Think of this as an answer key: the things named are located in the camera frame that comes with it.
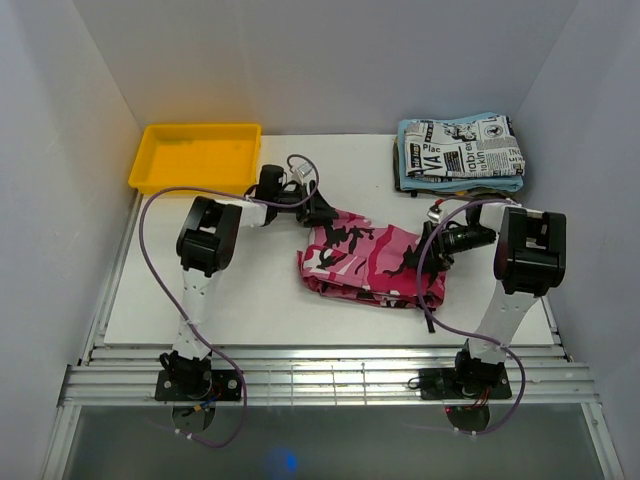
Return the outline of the pink camouflage trousers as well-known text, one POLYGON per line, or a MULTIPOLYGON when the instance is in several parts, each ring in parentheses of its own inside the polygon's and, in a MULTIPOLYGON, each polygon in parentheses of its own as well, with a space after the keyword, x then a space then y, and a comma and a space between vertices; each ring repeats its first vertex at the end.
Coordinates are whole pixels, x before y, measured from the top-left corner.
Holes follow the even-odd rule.
POLYGON ((312 227, 307 246, 297 252, 304 286, 323 297, 391 309, 412 309, 423 299, 430 310, 445 299, 446 273, 417 273, 402 267, 409 245, 420 237, 392 224, 337 210, 331 224, 312 227))

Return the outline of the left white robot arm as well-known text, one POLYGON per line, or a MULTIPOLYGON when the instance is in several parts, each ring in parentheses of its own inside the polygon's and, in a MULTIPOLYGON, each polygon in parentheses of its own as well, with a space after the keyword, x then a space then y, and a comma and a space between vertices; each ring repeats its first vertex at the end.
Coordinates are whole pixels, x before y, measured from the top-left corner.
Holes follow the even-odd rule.
POLYGON ((291 212, 305 227, 324 226, 337 211, 318 192, 309 167, 296 167, 288 180, 276 165, 261 169, 259 181, 238 203, 194 199, 176 242, 183 278, 181 307, 186 313, 172 351, 160 356, 166 384, 184 397, 210 399, 220 391, 211 368, 210 347, 194 332, 206 322, 206 309, 222 272, 230 265, 239 231, 269 225, 279 213, 291 212))

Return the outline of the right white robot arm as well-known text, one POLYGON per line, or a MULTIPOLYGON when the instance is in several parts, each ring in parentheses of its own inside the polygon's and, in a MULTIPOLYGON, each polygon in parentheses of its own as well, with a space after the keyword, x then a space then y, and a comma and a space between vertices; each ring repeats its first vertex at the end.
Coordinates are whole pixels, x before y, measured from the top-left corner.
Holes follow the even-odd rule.
POLYGON ((418 275, 436 274, 452 266, 454 255, 493 245, 495 289, 453 366, 424 368, 409 386, 424 400, 508 399, 507 348, 528 311, 565 276, 566 217, 497 199, 472 201, 459 211, 464 223, 453 215, 426 221, 402 264, 418 275))

